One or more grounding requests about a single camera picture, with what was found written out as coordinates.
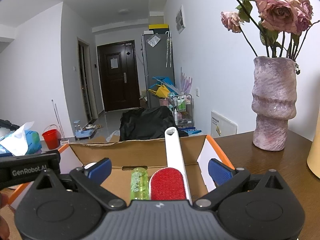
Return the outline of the white round cap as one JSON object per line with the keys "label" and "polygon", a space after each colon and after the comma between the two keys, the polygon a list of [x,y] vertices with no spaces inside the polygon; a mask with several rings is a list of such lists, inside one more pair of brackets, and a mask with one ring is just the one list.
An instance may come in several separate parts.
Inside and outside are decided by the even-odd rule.
{"label": "white round cap", "polygon": [[89,169],[90,167],[94,166],[96,164],[96,162],[92,162],[92,163],[89,163],[87,165],[84,166],[84,169]]}

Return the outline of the green spray bottle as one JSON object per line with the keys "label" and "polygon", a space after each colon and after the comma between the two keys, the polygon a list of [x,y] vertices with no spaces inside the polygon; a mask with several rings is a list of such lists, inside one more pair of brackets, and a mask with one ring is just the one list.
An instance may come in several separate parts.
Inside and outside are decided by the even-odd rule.
{"label": "green spray bottle", "polygon": [[132,170],[130,183],[131,200],[149,200],[149,177],[147,170],[137,167]]}

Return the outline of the red white lint brush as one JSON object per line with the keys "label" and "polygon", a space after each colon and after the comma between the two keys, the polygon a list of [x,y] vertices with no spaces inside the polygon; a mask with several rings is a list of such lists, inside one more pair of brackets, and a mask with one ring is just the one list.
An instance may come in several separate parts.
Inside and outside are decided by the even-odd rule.
{"label": "red white lint brush", "polygon": [[150,199],[154,201],[188,200],[191,194],[178,131],[170,127],[164,132],[167,167],[156,171],[149,181]]}

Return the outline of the blue tissue pack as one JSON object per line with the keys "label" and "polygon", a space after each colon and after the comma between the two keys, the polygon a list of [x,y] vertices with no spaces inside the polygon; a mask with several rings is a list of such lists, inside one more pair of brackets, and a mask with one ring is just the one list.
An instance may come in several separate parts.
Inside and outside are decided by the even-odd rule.
{"label": "blue tissue pack", "polygon": [[32,131],[34,122],[26,122],[14,132],[1,137],[1,157],[41,153],[40,136]]}

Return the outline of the red bucket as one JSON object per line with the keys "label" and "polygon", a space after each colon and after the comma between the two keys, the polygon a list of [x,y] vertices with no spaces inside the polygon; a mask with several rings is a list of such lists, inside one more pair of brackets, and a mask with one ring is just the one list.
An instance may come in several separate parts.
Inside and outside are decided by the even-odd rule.
{"label": "red bucket", "polygon": [[59,132],[56,124],[47,126],[42,133],[42,137],[49,150],[54,150],[60,146]]}

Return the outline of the black bag on chair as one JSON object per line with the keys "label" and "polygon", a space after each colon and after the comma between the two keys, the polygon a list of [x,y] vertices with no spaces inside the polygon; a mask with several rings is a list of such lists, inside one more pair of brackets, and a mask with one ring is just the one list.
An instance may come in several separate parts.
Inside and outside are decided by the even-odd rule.
{"label": "black bag on chair", "polygon": [[188,133],[176,126],[174,116],[168,107],[132,109],[121,116],[119,141],[163,138],[165,130],[170,127],[178,130],[179,137],[188,137]]}

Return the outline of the pink textured vase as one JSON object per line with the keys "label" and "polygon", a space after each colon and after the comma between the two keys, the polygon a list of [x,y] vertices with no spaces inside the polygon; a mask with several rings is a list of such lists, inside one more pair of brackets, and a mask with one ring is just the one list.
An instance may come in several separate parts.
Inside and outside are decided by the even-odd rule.
{"label": "pink textured vase", "polygon": [[281,151],[288,122],[296,116],[295,61],[283,57],[254,59],[252,110],[257,114],[253,144],[265,151]]}

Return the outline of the cream thermos jug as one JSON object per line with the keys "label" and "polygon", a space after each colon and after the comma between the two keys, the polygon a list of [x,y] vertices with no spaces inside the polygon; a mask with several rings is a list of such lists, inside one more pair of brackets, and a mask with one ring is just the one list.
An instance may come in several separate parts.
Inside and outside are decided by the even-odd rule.
{"label": "cream thermos jug", "polygon": [[318,115],[315,136],[307,158],[310,171],[320,178],[320,115]]}

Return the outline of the dark entrance door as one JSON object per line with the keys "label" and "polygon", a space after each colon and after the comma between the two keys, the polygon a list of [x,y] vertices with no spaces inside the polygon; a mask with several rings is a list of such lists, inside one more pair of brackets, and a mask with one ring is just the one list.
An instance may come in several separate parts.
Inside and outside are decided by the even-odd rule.
{"label": "dark entrance door", "polygon": [[97,50],[105,111],[139,107],[135,42],[106,44],[98,46]]}

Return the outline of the yellow bag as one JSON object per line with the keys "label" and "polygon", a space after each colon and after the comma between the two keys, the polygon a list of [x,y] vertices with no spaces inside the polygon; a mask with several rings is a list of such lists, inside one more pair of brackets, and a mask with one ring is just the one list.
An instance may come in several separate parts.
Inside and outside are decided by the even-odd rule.
{"label": "yellow bag", "polygon": [[157,90],[148,89],[148,91],[160,99],[165,99],[170,94],[170,90],[165,85],[157,85]]}

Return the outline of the grey refrigerator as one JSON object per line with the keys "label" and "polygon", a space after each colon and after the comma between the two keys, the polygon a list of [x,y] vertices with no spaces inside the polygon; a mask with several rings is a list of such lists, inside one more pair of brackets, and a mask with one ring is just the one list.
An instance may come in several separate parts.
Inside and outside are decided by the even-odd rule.
{"label": "grey refrigerator", "polygon": [[175,85],[175,74],[170,46],[167,45],[168,34],[143,34],[142,55],[144,63],[144,75],[146,84],[146,96],[148,108],[158,107],[159,99],[148,89],[156,90],[157,80],[153,77],[168,77]]}

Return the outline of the dried pink roses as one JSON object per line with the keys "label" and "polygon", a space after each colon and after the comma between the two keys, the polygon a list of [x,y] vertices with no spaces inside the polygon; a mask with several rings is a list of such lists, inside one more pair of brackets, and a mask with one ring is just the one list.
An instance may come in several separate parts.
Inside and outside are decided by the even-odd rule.
{"label": "dried pink roses", "polygon": [[222,25],[233,33],[243,33],[242,25],[252,22],[258,29],[267,56],[286,57],[296,61],[306,35],[316,24],[312,21],[310,0],[236,0],[236,11],[220,13]]}

